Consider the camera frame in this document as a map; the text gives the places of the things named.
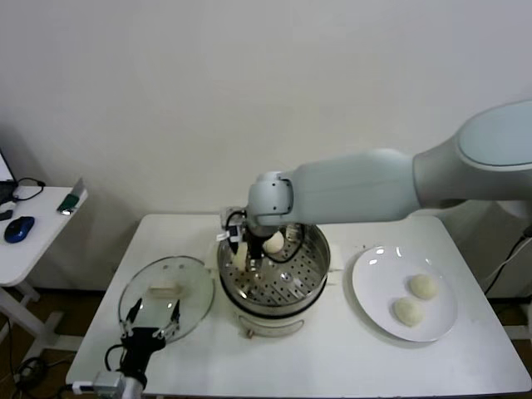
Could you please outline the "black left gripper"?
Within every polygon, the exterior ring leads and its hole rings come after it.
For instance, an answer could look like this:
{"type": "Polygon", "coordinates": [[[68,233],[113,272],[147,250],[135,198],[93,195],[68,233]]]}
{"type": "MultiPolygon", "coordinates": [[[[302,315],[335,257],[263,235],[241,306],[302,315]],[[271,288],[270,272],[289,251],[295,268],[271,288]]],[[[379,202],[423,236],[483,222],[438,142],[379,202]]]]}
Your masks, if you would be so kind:
{"type": "Polygon", "coordinates": [[[156,328],[133,328],[142,307],[142,298],[120,320],[121,343],[126,350],[121,371],[125,376],[144,376],[153,353],[165,348],[166,340],[176,340],[180,331],[180,300],[164,303],[155,311],[156,328]]]}

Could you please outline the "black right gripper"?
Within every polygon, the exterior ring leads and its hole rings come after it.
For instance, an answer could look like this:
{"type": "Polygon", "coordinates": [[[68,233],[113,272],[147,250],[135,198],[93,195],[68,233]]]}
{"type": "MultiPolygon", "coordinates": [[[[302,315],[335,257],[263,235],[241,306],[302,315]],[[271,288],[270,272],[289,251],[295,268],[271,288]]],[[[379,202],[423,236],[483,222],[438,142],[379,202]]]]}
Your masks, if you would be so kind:
{"type": "MultiPolygon", "coordinates": [[[[248,271],[260,273],[263,268],[263,244],[267,240],[267,230],[261,226],[249,225],[246,227],[246,242],[248,245],[248,271]]],[[[230,242],[234,255],[238,253],[239,242],[230,242]]]]}

